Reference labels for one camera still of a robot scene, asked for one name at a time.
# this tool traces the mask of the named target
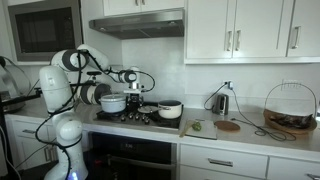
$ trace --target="basket handle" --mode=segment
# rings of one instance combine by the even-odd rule
[[[268,93],[268,95],[267,95],[267,97],[266,97],[266,101],[264,102],[264,109],[266,109],[267,101],[268,101],[268,98],[269,98],[271,92],[272,92],[274,89],[278,88],[279,86],[283,86],[283,85],[287,85],[287,84],[299,84],[300,86],[308,89],[308,90],[311,92],[311,94],[313,95],[313,98],[314,98],[314,109],[315,109],[313,115],[314,115],[314,118],[316,118],[316,117],[317,117],[317,98],[316,98],[316,95],[314,94],[314,92],[313,92],[308,86],[303,85],[303,84],[301,84],[301,83],[281,83],[281,84],[278,84],[278,85],[276,85],[275,87],[273,87],[273,88],[269,91],[269,93]]]

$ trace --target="wire basket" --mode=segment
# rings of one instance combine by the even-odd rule
[[[309,87],[303,84],[299,84],[299,85],[308,89],[314,97],[314,102],[315,102],[314,117],[312,117],[312,114],[307,116],[297,116],[297,115],[290,115],[290,114],[275,112],[275,111],[266,109],[267,101],[271,92],[274,89],[278,88],[279,86],[282,86],[285,84],[279,84],[270,90],[266,98],[265,108],[263,111],[265,123],[274,129],[278,129],[278,130],[285,131],[292,134],[306,134],[310,131],[313,131],[317,127],[317,122],[314,119],[314,117],[316,117],[316,110],[317,110],[316,96],[314,95],[313,91]]]

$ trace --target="oven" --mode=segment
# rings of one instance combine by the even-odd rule
[[[104,133],[89,133],[93,169],[111,172],[116,180],[175,180],[177,145],[175,143],[132,138]]]

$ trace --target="green vegetable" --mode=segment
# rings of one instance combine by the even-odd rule
[[[201,124],[200,122],[195,122],[192,124],[192,129],[195,130],[195,131],[200,131],[201,130]]]

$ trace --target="oven handle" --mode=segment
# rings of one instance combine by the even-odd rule
[[[121,158],[121,157],[111,156],[111,155],[108,156],[108,159],[111,161],[117,161],[117,162],[128,163],[128,164],[149,167],[149,168],[155,168],[155,169],[172,170],[172,169],[176,168],[176,164],[151,163],[151,162],[145,162],[145,161],[138,161],[138,160],[134,160],[134,159]]]

